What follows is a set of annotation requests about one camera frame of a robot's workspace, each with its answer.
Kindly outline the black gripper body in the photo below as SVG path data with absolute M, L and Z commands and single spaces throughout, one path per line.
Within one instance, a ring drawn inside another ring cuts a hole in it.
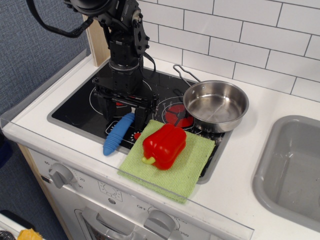
M 143 77 L 144 71 L 139 67 L 135 70 L 121 72 L 104 66 L 92 79 L 97 97 L 112 99 L 120 105 L 131 108 L 145 107 L 156 111 L 157 94 Z

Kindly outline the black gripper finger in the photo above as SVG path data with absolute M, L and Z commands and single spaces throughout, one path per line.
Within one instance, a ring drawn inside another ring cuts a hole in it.
M 111 98 L 105 98 L 102 96 L 98 96 L 97 99 L 104 118 L 110 122 L 116 114 L 116 102 L 114 102 Z
M 135 109 L 134 112 L 134 123 L 135 123 L 135 129 L 136 130 L 142 130 L 145 125 L 145 121 L 148 117 L 148 115 L 152 112 L 152 108 L 150 107 L 142 107 L 139 106 Z

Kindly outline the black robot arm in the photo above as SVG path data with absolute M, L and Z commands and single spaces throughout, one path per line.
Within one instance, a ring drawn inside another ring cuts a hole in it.
M 92 82 L 104 117 L 110 121 L 116 104 L 134 108 L 135 129 L 143 128 L 147 116 L 156 110 L 157 96 L 145 81 L 144 59 L 149 37 L 143 27 L 143 15 L 135 0 L 67 0 L 76 12 L 97 20 L 103 28 L 110 50 L 110 77 L 99 75 Z

